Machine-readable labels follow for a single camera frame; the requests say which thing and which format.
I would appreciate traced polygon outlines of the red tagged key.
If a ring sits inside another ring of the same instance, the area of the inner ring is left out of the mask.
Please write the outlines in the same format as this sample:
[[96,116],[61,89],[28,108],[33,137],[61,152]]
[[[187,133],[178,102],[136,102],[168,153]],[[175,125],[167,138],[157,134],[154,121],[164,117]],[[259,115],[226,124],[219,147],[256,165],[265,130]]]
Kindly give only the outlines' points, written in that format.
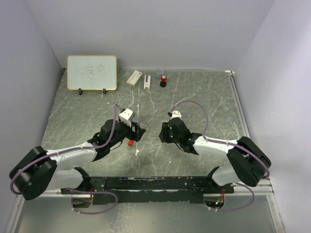
[[128,142],[128,146],[133,146],[133,144],[134,144],[134,140],[130,140],[129,142]]

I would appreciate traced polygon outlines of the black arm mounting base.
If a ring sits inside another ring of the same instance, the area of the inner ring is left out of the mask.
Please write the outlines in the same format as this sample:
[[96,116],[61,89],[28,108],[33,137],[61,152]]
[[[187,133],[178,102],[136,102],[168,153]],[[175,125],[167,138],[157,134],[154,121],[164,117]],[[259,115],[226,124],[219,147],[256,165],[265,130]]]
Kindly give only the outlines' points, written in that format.
[[81,191],[114,193],[119,203],[204,203],[205,194],[234,193],[232,185],[218,186],[209,176],[180,177],[91,177]]

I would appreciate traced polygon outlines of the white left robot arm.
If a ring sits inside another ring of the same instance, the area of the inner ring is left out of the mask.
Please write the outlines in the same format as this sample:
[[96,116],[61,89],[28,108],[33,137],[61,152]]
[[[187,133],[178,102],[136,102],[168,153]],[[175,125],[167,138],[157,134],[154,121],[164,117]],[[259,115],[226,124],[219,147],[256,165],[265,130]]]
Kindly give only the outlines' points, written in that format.
[[121,120],[109,119],[81,145],[60,150],[34,147],[10,172],[11,191],[26,200],[53,189],[74,189],[84,194],[91,190],[91,177],[82,165],[104,158],[124,139],[138,142],[145,132],[136,122],[128,126]]

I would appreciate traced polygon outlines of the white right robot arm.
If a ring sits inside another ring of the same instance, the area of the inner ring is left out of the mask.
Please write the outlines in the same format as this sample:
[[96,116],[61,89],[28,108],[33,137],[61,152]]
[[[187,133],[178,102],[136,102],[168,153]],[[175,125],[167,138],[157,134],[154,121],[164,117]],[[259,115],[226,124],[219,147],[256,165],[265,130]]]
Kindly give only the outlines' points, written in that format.
[[229,183],[242,182],[255,187],[269,176],[271,160],[248,137],[238,140],[220,140],[192,133],[180,118],[163,122],[158,136],[162,143],[174,143],[185,153],[212,155],[228,159],[225,167],[216,168],[206,181],[207,190],[217,193]]

